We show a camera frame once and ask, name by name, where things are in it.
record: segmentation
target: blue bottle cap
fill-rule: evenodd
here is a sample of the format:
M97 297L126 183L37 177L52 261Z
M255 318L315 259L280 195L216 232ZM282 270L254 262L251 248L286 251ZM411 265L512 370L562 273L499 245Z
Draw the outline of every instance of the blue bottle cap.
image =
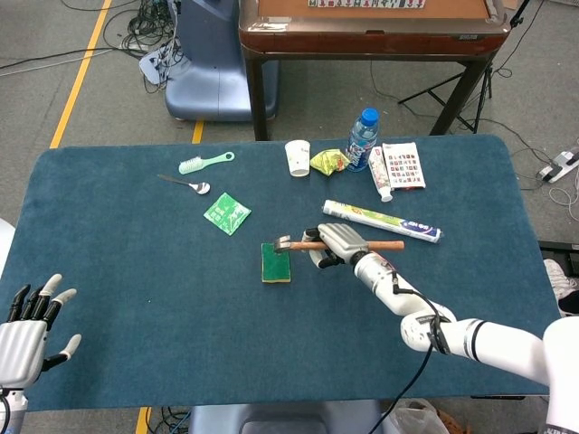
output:
M378 110L375 108L365 108L362 112L362 116L360 117L360 121L367 127L373 127L376 125L379 118L380 113L378 113Z

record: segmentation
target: spoon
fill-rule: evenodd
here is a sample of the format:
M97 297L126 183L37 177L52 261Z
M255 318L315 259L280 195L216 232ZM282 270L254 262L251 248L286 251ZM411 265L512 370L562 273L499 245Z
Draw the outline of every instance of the spoon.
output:
M181 181L180 179L172 178L171 176L167 176L167 175L157 175L157 176L161 179L164 179L165 181L170 182L170 183L188 185L189 187L193 188L196 193L199 193L199 194L209 193L209 189L211 188L211 185L209 185L208 183L190 184L187 181Z

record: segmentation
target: plastic bag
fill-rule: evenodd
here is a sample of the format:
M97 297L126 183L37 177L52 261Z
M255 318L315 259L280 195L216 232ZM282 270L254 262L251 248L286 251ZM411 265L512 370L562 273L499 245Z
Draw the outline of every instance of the plastic bag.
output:
M427 400L402 400L384 421L384 434L449 434Z

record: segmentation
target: wooden hammer handle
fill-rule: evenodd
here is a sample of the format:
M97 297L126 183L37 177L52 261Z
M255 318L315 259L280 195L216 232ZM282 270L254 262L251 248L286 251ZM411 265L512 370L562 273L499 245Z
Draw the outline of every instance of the wooden hammer handle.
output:
M289 244L290 250L325 250L327 245L322 241L295 241ZM369 241L370 250L404 250L404 241Z

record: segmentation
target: toothpaste tube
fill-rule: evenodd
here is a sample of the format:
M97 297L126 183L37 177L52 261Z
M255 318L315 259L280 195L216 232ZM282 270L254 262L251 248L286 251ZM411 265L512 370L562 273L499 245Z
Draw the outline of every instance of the toothpaste tube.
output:
M382 202L392 201L390 178L388 178L388 171L386 170L384 155L380 146L372 148L368 157L368 164L370 164L370 172L372 172L372 178Z
M345 203L325 201L322 211L324 214L333 215L340 219L401 233L402 235L419 240L438 242L442 236L442 231L438 228L411 222L410 220L399 219L398 217L381 214L380 212L368 211L352 205L346 205Z

